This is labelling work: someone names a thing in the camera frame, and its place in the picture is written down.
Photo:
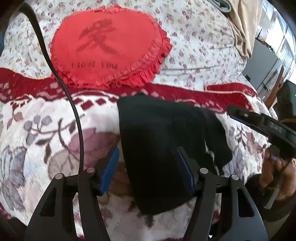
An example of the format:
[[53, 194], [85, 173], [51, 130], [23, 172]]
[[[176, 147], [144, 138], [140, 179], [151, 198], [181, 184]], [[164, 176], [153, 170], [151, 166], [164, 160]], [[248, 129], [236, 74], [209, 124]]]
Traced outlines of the right forearm sleeve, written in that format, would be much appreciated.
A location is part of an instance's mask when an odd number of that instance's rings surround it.
[[245, 187], [250, 193], [269, 240], [294, 240], [295, 238], [295, 195], [284, 201], [275, 201], [271, 209], [263, 207], [263, 188], [259, 183], [260, 175], [251, 177]]

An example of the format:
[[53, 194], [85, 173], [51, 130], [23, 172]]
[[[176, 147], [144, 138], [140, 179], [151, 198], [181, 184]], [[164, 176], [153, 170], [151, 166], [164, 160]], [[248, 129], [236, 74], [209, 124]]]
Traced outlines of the right hand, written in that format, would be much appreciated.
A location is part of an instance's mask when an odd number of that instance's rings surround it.
[[278, 187], [278, 194], [275, 200], [288, 200], [295, 193], [295, 159], [292, 158], [287, 162], [280, 157], [272, 155], [270, 148], [267, 148], [264, 153], [259, 180], [262, 188], [266, 188], [274, 180], [275, 171], [283, 178], [282, 183]]

